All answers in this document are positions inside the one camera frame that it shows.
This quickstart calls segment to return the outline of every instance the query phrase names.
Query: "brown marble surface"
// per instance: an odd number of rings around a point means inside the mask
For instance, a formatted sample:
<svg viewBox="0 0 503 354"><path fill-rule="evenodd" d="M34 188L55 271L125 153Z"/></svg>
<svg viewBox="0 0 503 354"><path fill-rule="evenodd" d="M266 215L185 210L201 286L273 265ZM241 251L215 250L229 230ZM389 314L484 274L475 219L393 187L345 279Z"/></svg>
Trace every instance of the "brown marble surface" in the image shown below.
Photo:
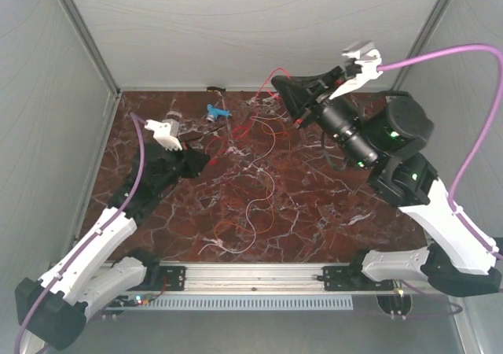
<svg viewBox="0 0 503 354"><path fill-rule="evenodd" d="M169 111L182 114L181 139L225 124L225 127L193 142L193 147L218 156L197 179L183 179L153 215L112 255L123 256L141 246L165 260L239 262L347 262L357 249L406 250L424 245L424 233L410 218L380 201L365 184L367 171L333 171L321 154L320 131L311 125L305 131L292 127L288 114L266 122L280 133L274 149L269 129L253 123L243 138L232 138L232 130L259 116L274 118L285 112L281 102L261 94L258 104L253 93L228 92L127 92L120 102L105 155L94 185L81 235L94 224L113 191L130 171L130 161L138 147L134 126L127 115L135 112L144 119L162 120ZM351 96L361 103L369 95ZM365 113L385 103L376 101ZM229 120L206 122L207 104L228 109ZM144 131L145 140L152 133ZM340 155L338 149L330 149ZM263 172L268 172L273 183ZM257 232L250 249L240 254L208 246L217 238L231 251L240 252L252 242L252 227L245 209L251 204L249 219Z"/></svg>

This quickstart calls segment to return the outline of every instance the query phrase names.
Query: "black cable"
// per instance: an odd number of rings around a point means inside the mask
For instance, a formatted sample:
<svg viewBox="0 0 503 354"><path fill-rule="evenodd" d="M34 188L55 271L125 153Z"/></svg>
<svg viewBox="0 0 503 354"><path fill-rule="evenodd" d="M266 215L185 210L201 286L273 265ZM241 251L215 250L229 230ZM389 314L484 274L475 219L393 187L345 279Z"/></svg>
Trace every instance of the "black cable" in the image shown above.
<svg viewBox="0 0 503 354"><path fill-rule="evenodd" d="M344 157L343 164L342 166L337 166L332 159L330 158L329 151L325 147L325 132L323 131L321 133L321 151L323 152L323 156L325 157L325 160L327 160L327 163L329 163L330 168L332 168L334 171L344 171L346 169L347 163L349 162L349 159L347 157Z"/></svg>
<svg viewBox="0 0 503 354"><path fill-rule="evenodd" d="M213 130L211 130L211 131L208 131L208 132L207 132L207 133L205 133L205 134L202 134L202 135L200 135L200 136L196 136L195 138L191 138L191 139L186 139L186 140L183 140L183 142L188 143L188 142L193 142L193 141L195 141L195 140L200 140L200 139L204 138L205 136L208 136L209 134L213 134L215 131L218 131L218 130L220 130L222 127L225 127L225 126L226 126L226 125L225 125L225 124L223 124L223 125L221 125L221 126L218 126L217 128L214 128L214 129L213 129Z"/></svg>

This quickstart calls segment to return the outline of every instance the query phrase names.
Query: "blue object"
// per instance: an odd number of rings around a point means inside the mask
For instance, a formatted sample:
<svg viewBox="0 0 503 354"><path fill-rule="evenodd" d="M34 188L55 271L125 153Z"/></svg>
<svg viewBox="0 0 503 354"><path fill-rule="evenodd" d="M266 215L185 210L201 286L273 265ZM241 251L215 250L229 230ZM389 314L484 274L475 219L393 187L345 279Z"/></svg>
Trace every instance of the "blue object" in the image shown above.
<svg viewBox="0 0 503 354"><path fill-rule="evenodd" d="M229 110L221 110L214 108L213 105L207 106L206 120L208 122L215 122L220 116L230 116Z"/></svg>

